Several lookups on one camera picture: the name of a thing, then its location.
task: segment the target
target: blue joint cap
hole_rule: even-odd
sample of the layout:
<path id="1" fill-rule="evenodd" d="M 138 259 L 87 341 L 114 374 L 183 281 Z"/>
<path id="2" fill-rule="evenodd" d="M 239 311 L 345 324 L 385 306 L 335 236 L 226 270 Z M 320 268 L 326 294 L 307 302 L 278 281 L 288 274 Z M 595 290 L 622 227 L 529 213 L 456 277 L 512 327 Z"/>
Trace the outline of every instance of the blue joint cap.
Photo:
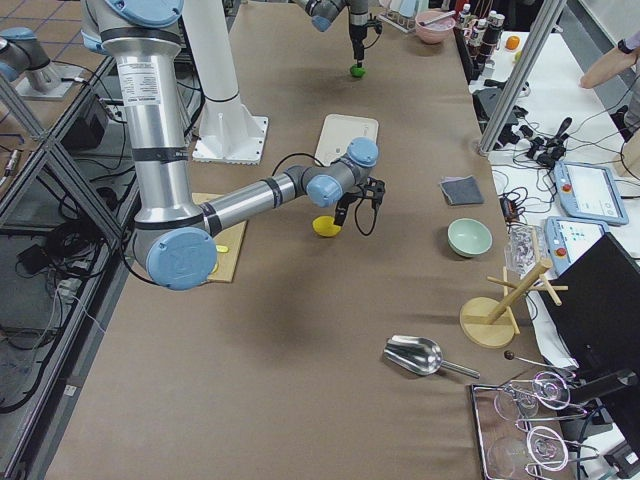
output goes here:
<path id="1" fill-rule="evenodd" d="M 7 40 L 36 40 L 37 38 L 33 30 L 27 27 L 7 28 L 0 32 L 0 37 L 4 37 Z"/>
<path id="2" fill-rule="evenodd" d="M 322 208 L 333 205 L 343 194 L 340 182 L 329 175 L 316 175 L 307 184 L 307 195 Z"/>
<path id="3" fill-rule="evenodd" d="M 184 0 L 104 0 L 125 20 L 147 28 L 162 28 L 178 21 Z"/>
<path id="4" fill-rule="evenodd" d="M 7 65 L 4 62 L 0 62 L 0 75 L 7 79 L 9 82 L 13 82 L 16 78 L 20 76 L 20 72 L 18 72 L 15 68 L 10 65 Z"/>
<path id="5" fill-rule="evenodd" d="M 102 47 L 102 40 L 92 37 L 91 35 L 87 35 L 82 30 L 80 33 L 82 34 L 82 41 L 86 49 L 102 55 L 109 55 L 109 53 L 107 53 L 107 51 Z"/>
<path id="6" fill-rule="evenodd" d="M 321 17 L 319 15 L 315 15 L 314 17 L 311 17 L 311 23 L 313 24 L 314 27 L 316 27 L 316 29 L 319 32 L 326 32 L 327 30 L 329 30 L 329 27 L 331 26 L 331 22 L 328 19 Z"/>
<path id="7" fill-rule="evenodd" d="M 154 282 L 171 290 L 202 284 L 216 265 L 213 238 L 199 228 L 183 227 L 160 236 L 147 255 L 147 272 Z"/>
<path id="8" fill-rule="evenodd" d="M 347 155 L 357 165 L 371 168 L 378 163 L 379 150 L 373 140 L 366 137 L 357 137 L 347 147 Z"/>

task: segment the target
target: black monitor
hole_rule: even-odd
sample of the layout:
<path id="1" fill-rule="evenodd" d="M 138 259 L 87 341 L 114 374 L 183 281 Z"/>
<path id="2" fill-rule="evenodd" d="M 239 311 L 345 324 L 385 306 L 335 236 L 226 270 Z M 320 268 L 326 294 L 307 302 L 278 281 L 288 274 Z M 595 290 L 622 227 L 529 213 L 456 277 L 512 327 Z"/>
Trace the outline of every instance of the black monitor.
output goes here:
<path id="1" fill-rule="evenodd" d="M 640 267 L 618 241 L 606 233 L 573 263 L 556 285 L 557 307 L 544 303 L 569 353 L 587 382 L 630 369 L 640 376 Z M 640 386 L 600 397 L 631 449 L 640 455 Z"/>

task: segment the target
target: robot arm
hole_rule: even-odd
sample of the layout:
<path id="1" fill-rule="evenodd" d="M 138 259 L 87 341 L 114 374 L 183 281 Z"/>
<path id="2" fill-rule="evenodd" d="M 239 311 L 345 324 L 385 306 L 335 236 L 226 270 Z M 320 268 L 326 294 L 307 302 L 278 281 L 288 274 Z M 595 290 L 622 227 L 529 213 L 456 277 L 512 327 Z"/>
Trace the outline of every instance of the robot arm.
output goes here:
<path id="1" fill-rule="evenodd" d="M 60 85 L 60 75 L 35 34 L 25 27 L 0 31 L 0 74 L 12 82 L 26 72 L 34 90 L 46 93 Z"/>
<path id="2" fill-rule="evenodd" d="M 132 157 L 140 188 L 133 251 L 159 285 L 200 285 L 216 263 L 212 237 L 260 212 L 307 194 L 317 205 L 335 204 L 366 184 L 378 149 L 356 139 L 326 168 L 292 167 L 202 205 L 194 204 L 173 60 L 181 0 L 84 0 L 85 44 L 112 55 L 118 67 Z"/>
<path id="3" fill-rule="evenodd" d="M 382 32 L 380 21 L 369 18 L 368 0 L 295 0 L 295 3 L 307 12 L 313 26 L 321 32 L 326 31 L 333 24 L 345 7 L 349 9 L 349 38 L 353 46 L 353 58 L 356 61 L 351 67 L 351 75 L 362 77 L 365 74 L 362 62 L 367 30 L 373 27 L 376 33 Z"/>

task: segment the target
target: green bowl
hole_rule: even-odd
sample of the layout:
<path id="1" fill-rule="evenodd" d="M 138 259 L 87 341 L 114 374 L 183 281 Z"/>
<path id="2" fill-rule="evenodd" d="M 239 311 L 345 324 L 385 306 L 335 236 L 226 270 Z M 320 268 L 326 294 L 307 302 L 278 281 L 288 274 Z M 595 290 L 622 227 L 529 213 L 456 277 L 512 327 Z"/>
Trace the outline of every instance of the green bowl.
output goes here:
<path id="1" fill-rule="evenodd" d="M 472 218 L 459 218 L 447 230 L 449 246 L 458 255 L 472 258 L 491 248 L 491 232 L 482 223 Z"/>

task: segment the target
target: white table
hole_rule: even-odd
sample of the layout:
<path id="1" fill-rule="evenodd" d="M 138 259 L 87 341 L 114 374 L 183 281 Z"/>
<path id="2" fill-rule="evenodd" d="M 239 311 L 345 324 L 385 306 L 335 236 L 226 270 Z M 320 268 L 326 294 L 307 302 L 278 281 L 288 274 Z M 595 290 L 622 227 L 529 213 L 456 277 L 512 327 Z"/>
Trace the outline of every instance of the white table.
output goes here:
<path id="1" fill-rule="evenodd" d="M 510 35 L 517 35 L 521 42 L 520 50 L 526 41 L 528 33 L 504 32 L 501 45 L 493 55 L 495 62 L 491 78 L 497 81 L 506 81 L 514 66 L 515 51 L 507 50 L 504 45 Z M 623 139 L 617 132 L 613 121 L 600 99 L 593 90 L 586 90 L 579 87 L 579 79 L 583 72 L 571 51 L 562 39 L 560 34 L 551 34 L 538 57 L 536 64 L 531 71 L 528 82 L 531 93 L 527 97 L 521 97 L 516 102 L 517 105 L 525 108 L 529 114 L 526 120 L 537 132 L 554 135 L 562 121 L 566 117 L 572 118 L 572 124 L 567 130 L 571 134 L 566 146 L 567 154 L 565 159 L 572 162 L 585 162 L 591 164 L 603 164 L 618 160 L 617 153 L 620 151 Z M 482 75 L 478 80 L 472 81 L 469 89 L 475 91 L 483 88 L 484 80 Z M 607 105 L 611 111 L 615 111 L 618 106 Z M 542 226 L 545 219 L 552 215 L 566 216 L 559 201 L 556 200 L 549 205 L 544 203 L 551 199 L 551 194 L 538 189 L 543 175 L 534 169 L 516 169 L 514 167 L 514 155 L 524 153 L 530 146 L 526 140 L 517 145 L 510 145 L 502 151 L 492 151 L 489 154 L 489 161 L 493 165 L 494 179 L 498 194 L 508 192 L 515 187 L 526 187 L 529 195 L 539 197 L 539 200 L 531 199 L 525 203 L 527 213 L 524 221 L 531 225 Z M 517 157 L 518 160 L 528 160 L 524 155 Z M 616 174 L 612 164 L 608 165 L 614 174 L 614 178 L 621 179 Z M 623 177 L 625 180 L 634 181 L 632 177 Z M 553 176 L 547 177 L 546 182 L 550 184 Z M 621 195 L 632 196 L 640 194 L 640 187 L 628 183 L 616 182 Z M 624 206 L 629 215 L 628 225 L 621 227 L 611 227 L 611 232 L 623 247 L 633 256 L 640 256 L 640 200 L 624 200 Z M 568 352 L 562 347 L 555 326 L 551 321 L 539 295 L 532 294 L 538 315 L 534 321 L 536 337 L 540 351 L 545 357 L 556 365 L 569 365 L 571 359 Z M 612 431 L 590 437 L 586 442 L 599 448 L 602 453 L 622 441 L 623 437 L 614 426 Z M 609 465 L 604 459 L 584 462 L 584 467 L 589 473 L 589 478 L 600 478 L 609 470 Z M 640 474 L 633 477 L 640 480 Z"/>

